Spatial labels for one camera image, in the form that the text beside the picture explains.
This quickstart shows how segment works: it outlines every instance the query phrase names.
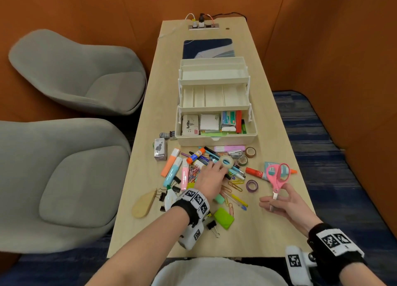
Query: white toolbox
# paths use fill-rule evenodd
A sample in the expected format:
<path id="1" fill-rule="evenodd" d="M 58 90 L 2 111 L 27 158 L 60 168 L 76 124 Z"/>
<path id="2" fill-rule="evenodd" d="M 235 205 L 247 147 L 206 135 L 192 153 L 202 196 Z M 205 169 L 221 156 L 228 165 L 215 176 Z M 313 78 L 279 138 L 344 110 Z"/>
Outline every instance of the white toolbox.
<path id="1" fill-rule="evenodd" d="M 248 145 L 257 136 L 249 101 L 250 76 L 243 57 L 181 60 L 175 136 L 181 146 Z M 185 114 L 221 113 L 241 110 L 246 134 L 222 137 L 181 135 Z"/>

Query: chair seat cushion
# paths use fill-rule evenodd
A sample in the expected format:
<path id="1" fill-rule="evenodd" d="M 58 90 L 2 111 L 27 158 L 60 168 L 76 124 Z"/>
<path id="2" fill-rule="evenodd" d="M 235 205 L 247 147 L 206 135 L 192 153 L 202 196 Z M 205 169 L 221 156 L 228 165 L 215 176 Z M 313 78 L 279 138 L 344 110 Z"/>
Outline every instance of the chair seat cushion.
<path id="1" fill-rule="evenodd" d="M 121 146 L 69 155 L 48 180 L 40 217 L 62 226 L 105 226 L 116 215 L 128 162 L 128 152 Z"/>
<path id="2" fill-rule="evenodd" d="M 85 96 L 126 112 L 141 100 L 145 86 L 145 77 L 139 72 L 108 74 L 98 78 Z"/>

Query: person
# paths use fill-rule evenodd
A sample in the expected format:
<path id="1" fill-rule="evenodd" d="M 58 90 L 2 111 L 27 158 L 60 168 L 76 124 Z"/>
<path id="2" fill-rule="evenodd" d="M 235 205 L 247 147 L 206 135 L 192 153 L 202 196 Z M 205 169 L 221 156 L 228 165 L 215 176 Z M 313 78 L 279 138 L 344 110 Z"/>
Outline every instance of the person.
<path id="1" fill-rule="evenodd" d="M 195 189 L 211 201 L 220 192 L 226 172 L 227 169 L 221 166 L 221 162 L 209 162 L 198 175 Z M 259 206 L 268 211 L 271 205 L 274 206 L 277 208 L 275 214 L 287 218 L 295 228 L 308 237 L 310 230 L 322 221 L 290 184 L 286 183 L 283 188 L 287 191 L 288 197 L 279 195 L 278 200 L 270 196 L 261 197 Z M 179 206 L 172 207 L 129 240 L 86 285 L 150 285 L 151 282 L 155 286 L 287 285 L 278 273 L 269 268 L 242 264 L 226 258 L 175 261 L 164 267 L 156 276 L 188 224 L 187 211 Z M 341 270 L 339 278 L 344 286 L 384 285 L 363 263 L 348 264 Z"/>

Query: pink scissors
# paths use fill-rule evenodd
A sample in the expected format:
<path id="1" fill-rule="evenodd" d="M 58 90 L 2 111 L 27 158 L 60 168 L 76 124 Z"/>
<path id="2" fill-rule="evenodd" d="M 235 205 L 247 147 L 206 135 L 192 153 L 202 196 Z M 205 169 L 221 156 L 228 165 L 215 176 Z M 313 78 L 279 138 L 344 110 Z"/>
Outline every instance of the pink scissors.
<path id="1" fill-rule="evenodd" d="M 286 166 L 288 169 L 288 176 L 286 178 L 281 178 L 281 172 L 282 172 L 282 166 Z M 291 175 L 291 169 L 289 168 L 289 165 L 286 163 L 281 163 L 279 165 L 270 165 L 266 168 L 266 177 L 271 183 L 271 186 L 273 187 L 273 199 L 277 199 L 278 193 L 280 192 L 281 187 L 286 183 L 289 179 L 289 176 Z M 270 206 L 270 211 L 274 211 L 274 207 L 271 205 Z"/>

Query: person's left hand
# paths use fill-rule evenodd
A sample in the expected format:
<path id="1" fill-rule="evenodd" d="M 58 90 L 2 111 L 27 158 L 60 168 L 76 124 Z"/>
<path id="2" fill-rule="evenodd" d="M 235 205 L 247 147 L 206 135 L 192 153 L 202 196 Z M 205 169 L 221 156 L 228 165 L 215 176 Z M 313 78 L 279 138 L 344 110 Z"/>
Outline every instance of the person's left hand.
<path id="1" fill-rule="evenodd" d="M 195 189 L 198 189 L 206 197 L 208 201 L 211 201 L 221 191 L 222 180 L 227 173 L 227 168 L 222 167 L 222 162 L 212 161 L 208 165 L 203 166 L 195 183 Z"/>

